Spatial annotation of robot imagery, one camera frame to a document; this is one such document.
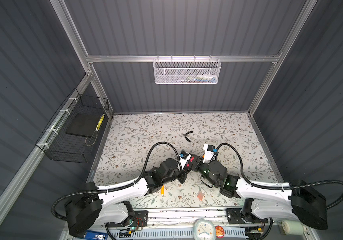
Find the black handled pliers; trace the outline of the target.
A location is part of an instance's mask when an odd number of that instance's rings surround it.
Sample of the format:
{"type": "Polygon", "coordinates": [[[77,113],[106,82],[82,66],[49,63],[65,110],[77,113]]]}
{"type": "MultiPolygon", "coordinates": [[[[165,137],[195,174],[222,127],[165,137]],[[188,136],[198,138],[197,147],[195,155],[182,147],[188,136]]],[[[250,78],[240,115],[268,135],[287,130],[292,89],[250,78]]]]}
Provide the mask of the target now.
{"type": "Polygon", "coordinates": [[[186,141],[188,141],[189,143],[191,143],[191,140],[188,138],[188,135],[192,134],[193,131],[188,131],[185,134],[182,134],[181,136],[185,138],[186,141]]]}

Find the white tape roll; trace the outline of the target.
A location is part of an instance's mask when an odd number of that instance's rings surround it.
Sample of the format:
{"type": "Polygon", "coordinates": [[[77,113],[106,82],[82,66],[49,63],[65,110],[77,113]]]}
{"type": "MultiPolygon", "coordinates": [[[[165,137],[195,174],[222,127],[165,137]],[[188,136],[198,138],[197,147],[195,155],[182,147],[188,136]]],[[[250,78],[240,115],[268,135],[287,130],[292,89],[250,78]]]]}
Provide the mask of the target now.
{"type": "Polygon", "coordinates": [[[305,232],[305,227],[298,221],[284,220],[281,225],[285,235],[301,236],[305,232]]]}

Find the yellow highlighter in basket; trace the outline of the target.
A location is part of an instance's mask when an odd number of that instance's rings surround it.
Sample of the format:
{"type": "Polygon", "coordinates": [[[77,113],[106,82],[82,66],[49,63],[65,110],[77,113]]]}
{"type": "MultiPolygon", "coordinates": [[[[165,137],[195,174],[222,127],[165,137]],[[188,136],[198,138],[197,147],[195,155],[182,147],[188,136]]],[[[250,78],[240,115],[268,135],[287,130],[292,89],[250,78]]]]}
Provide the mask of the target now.
{"type": "Polygon", "coordinates": [[[104,121],[104,118],[105,118],[105,114],[102,114],[100,119],[99,119],[99,121],[98,121],[98,123],[97,123],[97,125],[96,125],[96,129],[95,129],[96,132],[98,132],[100,130],[101,125],[102,125],[102,123],[104,121]]]}

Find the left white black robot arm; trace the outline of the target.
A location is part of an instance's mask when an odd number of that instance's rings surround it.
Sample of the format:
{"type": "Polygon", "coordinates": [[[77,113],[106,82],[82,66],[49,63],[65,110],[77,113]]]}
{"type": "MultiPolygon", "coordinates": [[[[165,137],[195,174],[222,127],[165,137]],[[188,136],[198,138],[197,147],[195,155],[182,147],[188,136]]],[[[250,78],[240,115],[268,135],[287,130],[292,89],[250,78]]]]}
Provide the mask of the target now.
{"type": "Polygon", "coordinates": [[[161,190],[162,186],[175,181],[188,160],[167,159],[157,168],[146,171],[135,183],[127,181],[112,186],[96,187],[95,183],[87,184],[87,193],[69,197],[65,203],[66,221],[69,234],[81,237],[92,226],[112,223],[121,227],[131,224],[135,212],[129,200],[141,198],[161,190]]]}

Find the white analog clock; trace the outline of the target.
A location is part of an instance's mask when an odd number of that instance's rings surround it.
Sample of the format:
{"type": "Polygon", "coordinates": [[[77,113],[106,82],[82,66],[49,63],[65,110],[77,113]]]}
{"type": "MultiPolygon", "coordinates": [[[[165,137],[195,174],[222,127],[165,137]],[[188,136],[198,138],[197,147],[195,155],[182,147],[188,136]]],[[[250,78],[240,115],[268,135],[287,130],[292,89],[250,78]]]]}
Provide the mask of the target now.
{"type": "Polygon", "coordinates": [[[212,222],[198,219],[194,222],[192,235],[194,240],[215,240],[216,229],[212,222]]]}

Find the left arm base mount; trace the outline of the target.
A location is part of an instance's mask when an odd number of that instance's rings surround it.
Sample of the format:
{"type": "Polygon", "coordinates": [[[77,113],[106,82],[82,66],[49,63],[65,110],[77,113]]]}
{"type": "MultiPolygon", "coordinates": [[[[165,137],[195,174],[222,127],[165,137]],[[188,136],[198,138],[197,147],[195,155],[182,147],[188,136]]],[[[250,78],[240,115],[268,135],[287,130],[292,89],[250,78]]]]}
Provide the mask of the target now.
{"type": "Polygon", "coordinates": [[[148,224],[148,211],[130,212],[129,216],[122,223],[108,223],[109,228],[128,228],[128,227],[146,227],[148,224]]]}

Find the blue black device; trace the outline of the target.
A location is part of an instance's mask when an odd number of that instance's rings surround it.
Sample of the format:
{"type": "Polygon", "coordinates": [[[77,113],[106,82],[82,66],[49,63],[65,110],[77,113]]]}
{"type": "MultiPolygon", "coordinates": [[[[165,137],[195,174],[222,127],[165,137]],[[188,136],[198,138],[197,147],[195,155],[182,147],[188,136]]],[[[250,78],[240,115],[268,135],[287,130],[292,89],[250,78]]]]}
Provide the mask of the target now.
{"type": "Polygon", "coordinates": [[[95,231],[86,231],[84,235],[85,240],[107,240],[108,234],[95,231]]]}

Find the black pad in basket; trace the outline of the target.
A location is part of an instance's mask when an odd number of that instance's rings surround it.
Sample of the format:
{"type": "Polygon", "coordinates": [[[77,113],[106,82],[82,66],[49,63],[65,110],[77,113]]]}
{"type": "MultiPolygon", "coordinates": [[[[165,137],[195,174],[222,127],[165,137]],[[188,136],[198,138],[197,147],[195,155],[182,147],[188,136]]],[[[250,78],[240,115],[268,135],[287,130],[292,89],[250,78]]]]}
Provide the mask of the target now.
{"type": "Polygon", "coordinates": [[[77,114],[65,133],[68,135],[91,138],[95,134],[96,125],[101,116],[77,114]]]}

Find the red round badge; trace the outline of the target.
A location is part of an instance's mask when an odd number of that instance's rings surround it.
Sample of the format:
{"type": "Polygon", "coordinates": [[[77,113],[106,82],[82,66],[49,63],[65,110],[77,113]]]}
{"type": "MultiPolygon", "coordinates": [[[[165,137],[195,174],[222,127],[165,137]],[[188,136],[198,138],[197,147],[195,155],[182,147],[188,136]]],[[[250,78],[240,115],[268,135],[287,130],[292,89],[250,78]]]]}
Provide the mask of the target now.
{"type": "Polygon", "coordinates": [[[218,239],[222,239],[225,235],[223,227],[215,226],[215,235],[218,239]]]}

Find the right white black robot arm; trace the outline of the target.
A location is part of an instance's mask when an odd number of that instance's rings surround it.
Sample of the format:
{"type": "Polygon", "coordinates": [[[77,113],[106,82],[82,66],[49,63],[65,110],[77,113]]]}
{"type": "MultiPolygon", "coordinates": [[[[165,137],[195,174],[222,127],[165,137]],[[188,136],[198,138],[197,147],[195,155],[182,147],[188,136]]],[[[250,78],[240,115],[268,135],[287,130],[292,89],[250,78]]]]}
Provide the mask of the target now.
{"type": "Polygon", "coordinates": [[[290,189],[289,183],[276,184],[278,190],[269,190],[272,183],[254,187],[244,178],[229,175],[218,161],[180,154],[186,173],[199,172],[202,182],[209,188],[218,188],[227,198],[243,199],[243,207],[235,213],[245,223],[267,223],[269,219],[293,220],[317,230],[327,230],[325,197],[312,187],[290,189]]]}

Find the translucent pink cap front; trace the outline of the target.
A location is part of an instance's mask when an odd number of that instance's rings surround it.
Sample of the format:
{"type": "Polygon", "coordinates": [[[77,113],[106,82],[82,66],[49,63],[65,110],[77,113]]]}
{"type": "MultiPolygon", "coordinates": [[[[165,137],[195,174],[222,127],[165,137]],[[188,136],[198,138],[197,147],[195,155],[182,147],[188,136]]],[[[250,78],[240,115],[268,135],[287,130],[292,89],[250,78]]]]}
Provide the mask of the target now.
{"type": "Polygon", "coordinates": [[[199,199],[199,201],[203,201],[203,199],[204,199],[204,192],[202,190],[198,191],[197,198],[199,199]]]}

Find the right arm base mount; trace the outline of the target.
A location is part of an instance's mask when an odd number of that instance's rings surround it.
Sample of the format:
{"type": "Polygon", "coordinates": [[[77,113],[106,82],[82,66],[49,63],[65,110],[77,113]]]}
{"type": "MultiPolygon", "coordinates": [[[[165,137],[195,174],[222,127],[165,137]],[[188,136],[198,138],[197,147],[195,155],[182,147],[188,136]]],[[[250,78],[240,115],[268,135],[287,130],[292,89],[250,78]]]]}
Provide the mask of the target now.
{"type": "Polygon", "coordinates": [[[259,219],[253,214],[242,213],[242,208],[226,208],[225,209],[227,221],[229,224],[267,224],[269,222],[268,218],[259,219]]]}

